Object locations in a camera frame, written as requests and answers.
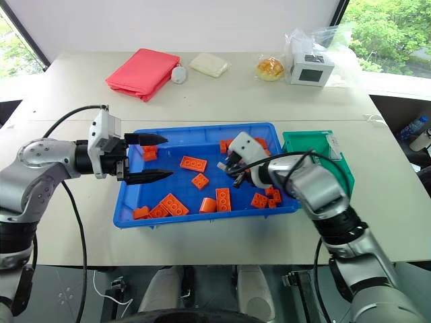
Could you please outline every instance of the green tree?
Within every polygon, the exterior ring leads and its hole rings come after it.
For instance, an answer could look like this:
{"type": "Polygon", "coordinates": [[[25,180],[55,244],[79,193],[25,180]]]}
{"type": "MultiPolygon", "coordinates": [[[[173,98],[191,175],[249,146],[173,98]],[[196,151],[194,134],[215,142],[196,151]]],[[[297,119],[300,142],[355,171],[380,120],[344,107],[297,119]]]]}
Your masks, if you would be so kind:
{"type": "Polygon", "coordinates": [[[17,37],[0,11],[0,77],[43,72],[43,64],[17,37]]]}
{"type": "Polygon", "coordinates": [[[413,75],[412,52],[431,49],[431,0],[351,0],[342,22],[355,24],[350,48],[366,71],[413,75]]]}

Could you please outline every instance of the pink folded towel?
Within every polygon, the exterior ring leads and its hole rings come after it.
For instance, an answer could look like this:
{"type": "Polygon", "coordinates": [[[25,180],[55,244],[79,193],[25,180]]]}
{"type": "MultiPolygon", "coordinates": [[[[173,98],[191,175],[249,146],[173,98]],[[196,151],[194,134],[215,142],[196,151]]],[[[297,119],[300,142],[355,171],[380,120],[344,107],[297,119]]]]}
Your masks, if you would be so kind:
{"type": "Polygon", "coordinates": [[[139,49],[106,79],[106,83],[114,91],[148,102],[170,79],[172,70],[179,62],[178,56],[139,49]]]}

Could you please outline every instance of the blue plastic tray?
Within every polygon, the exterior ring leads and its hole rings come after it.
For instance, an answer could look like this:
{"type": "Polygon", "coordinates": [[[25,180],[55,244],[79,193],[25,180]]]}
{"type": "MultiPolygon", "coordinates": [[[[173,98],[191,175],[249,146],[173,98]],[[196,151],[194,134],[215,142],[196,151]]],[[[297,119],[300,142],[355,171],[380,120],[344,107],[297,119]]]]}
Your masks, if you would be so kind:
{"type": "Polygon", "coordinates": [[[128,156],[131,172],[143,169],[163,168],[172,170],[173,175],[151,184],[130,185],[121,183],[117,205],[114,213],[114,224],[117,227],[154,226],[167,223],[213,220],[228,217],[246,217],[252,215],[268,216],[277,213],[293,213],[300,208],[298,201],[283,195],[283,202],[275,209],[256,209],[250,205],[256,192],[264,194],[264,190],[252,187],[245,182],[240,188],[232,186],[233,179],[217,167],[223,162],[226,154],[220,153],[220,140],[233,139],[239,132],[245,131],[252,137],[264,138],[268,150],[273,154],[281,153],[277,133],[271,123],[229,124],[220,126],[184,127],[138,130],[136,133],[155,133],[169,140],[158,145],[158,158],[145,162],[142,159],[142,149],[131,145],[128,156]],[[198,172],[180,168],[184,155],[206,159],[208,161],[204,175],[209,178],[209,184],[198,190],[191,180],[198,172]],[[230,189],[231,212],[215,212],[199,214],[199,208],[204,197],[216,199],[216,188],[230,189]],[[133,220],[133,210],[147,205],[154,208],[168,193],[172,193],[190,210],[190,213],[180,217],[163,217],[157,219],[133,220]]]}

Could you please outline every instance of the green plastic bin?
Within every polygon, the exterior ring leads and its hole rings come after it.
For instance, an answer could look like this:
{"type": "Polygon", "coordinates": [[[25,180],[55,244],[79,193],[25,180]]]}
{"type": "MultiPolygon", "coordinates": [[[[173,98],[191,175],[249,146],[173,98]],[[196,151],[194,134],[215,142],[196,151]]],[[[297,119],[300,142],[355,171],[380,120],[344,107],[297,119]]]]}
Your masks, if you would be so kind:
{"type": "MultiPolygon", "coordinates": [[[[329,144],[326,140],[326,136],[332,133],[332,131],[294,131],[283,133],[284,145],[283,150],[287,152],[293,151],[307,151],[309,149],[314,149],[317,153],[329,157],[329,144]]],[[[347,162],[345,161],[343,153],[341,153],[342,160],[334,160],[334,162],[346,173],[347,179],[350,185],[350,194],[353,191],[355,184],[355,178],[349,169],[347,162]]],[[[338,180],[341,187],[347,192],[347,187],[345,187],[345,182],[342,175],[339,173],[335,166],[327,161],[320,159],[321,165],[329,170],[338,180]]]]}

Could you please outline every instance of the orange building block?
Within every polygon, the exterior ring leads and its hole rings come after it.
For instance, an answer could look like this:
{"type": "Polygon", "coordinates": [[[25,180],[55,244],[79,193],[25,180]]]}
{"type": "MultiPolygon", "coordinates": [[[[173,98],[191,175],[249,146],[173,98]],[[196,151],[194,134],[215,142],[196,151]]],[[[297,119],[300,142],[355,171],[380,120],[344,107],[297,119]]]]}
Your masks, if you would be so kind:
{"type": "Polygon", "coordinates": [[[157,217],[165,217],[168,215],[167,210],[163,207],[163,205],[158,204],[154,209],[150,211],[150,218],[155,219],[157,217]]]}
{"type": "Polygon", "coordinates": [[[186,215],[189,213],[189,209],[186,208],[174,195],[169,193],[164,199],[160,201],[160,204],[164,206],[168,212],[177,217],[179,215],[186,215]]]}
{"type": "Polygon", "coordinates": [[[229,188],[217,188],[215,193],[217,198],[217,212],[231,211],[229,188]]]}
{"type": "Polygon", "coordinates": [[[199,209],[199,213],[213,213],[217,211],[217,201],[210,199],[209,197],[205,197],[202,200],[201,208],[199,209]]]}
{"type": "Polygon", "coordinates": [[[204,159],[184,156],[183,160],[181,160],[180,167],[185,168],[187,170],[195,170],[197,172],[203,173],[205,171],[206,165],[207,165],[207,161],[204,159]]]}
{"type": "Polygon", "coordinates": [[[228,148],[226,147],[226,140],[220,140],[220,153],[226,153],[228,148]]]}
{"type": "Polygon", "coordinates": [[[267,206],[268,198],[265,195],[255,193],[251,205],[258,208],[264,209],[267,206]]]}
{"type": "Polygon", "coordinates": [[[156,160],[157,159],[157,153],[155,151],[148,151],[147,153],[143,153],[142,154],[142,158],[146,162],[150,162],[152,160],[156,160]]]}
{"type": "Polygon", "coordinates": [[[265,195],[266,196],[270,196],[270,195],[272,195],[272,193],[274,193],[274,187],[271,186],[271,187],[265,189],[265,195]]]}
{"type": "Polygon", "coordinates": [[[194,177],[191,182],[199,189],[201,190],[205,186],[208,185],[209,179],[206,178],[202,173],[199,173],[196,177],[194,177]]]}
{"type": "Polygon", "coordinates": [[[274,190],[272,193],[272,198],[276,203],[281,203],[281,194],[279,190],[274,190]]]}
{"type": "Polygon", "coordinates": [[[148,209],[148,207],[142,207],[140,209],[133,210],[134,220],[147,219],[149,215],[150,215],[150,209],[148,209]]]}
{"type": "Polygon", "coordinates": [[[157,146],[141,146],[141,147],[144,153],[148,153],[150,151],[155,151],[157,153],[157,146]]]}
{"type": "Polygon", "coordinates": [[[275,209],[277,207],[277,202],[274,199],[269,199],[268,200],[268,207],[270,209],[275,209]]]}
{"type": "Polygon", "coordinates": [[[267,142],[266,142],[266,140],[264,140],[264,138],[257,138],[256,137],[255,141],[257,141],[258,143],[260,143],[263,149],[267,149],[268,148],[267,142]]]}
{"type": "Polygon", "coordinates": [[[226,140],[226,148],[229,149],[230,144],[233,142],[233,139],[226,140]]]}

